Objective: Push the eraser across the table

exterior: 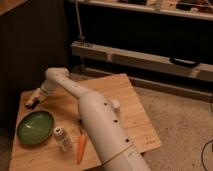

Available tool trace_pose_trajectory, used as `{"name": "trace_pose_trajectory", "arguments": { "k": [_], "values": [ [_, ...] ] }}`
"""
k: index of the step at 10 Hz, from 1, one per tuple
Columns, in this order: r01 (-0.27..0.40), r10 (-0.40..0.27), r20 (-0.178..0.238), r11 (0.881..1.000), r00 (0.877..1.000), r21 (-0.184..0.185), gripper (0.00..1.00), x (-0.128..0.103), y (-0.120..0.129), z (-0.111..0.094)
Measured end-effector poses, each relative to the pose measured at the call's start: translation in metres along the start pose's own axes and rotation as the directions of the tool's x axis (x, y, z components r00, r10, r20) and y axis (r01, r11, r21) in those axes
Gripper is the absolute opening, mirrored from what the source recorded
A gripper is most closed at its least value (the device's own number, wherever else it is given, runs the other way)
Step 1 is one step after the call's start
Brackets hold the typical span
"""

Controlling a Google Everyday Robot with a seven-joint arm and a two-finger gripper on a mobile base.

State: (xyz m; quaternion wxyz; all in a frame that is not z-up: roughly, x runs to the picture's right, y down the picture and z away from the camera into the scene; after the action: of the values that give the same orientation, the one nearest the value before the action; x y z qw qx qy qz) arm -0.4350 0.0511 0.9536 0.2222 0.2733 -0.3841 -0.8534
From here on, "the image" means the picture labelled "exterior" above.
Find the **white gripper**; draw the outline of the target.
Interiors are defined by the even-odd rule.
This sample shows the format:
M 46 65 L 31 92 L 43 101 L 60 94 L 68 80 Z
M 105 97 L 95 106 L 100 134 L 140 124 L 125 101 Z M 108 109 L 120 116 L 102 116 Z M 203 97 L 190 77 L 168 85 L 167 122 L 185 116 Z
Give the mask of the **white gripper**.
M 37 88 L 32 96 L 30 97 L 29 103 L 34 104 L 36 101 L 43 102 L 46 99 L 46 96 L 43 94 L 40 88 Z

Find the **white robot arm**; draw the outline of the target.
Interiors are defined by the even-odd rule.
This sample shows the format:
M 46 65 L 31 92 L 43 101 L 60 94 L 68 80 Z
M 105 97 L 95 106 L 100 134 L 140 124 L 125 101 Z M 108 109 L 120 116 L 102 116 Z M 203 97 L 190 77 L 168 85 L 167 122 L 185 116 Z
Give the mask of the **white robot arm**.
M 78 112 L 105 171 L 151 171 L 126 133 L 110 100 L 69 78 L 66 68 L 48 68 L 45 81 L 26 102 L 33 108 L 58 86 L 78 100 Z

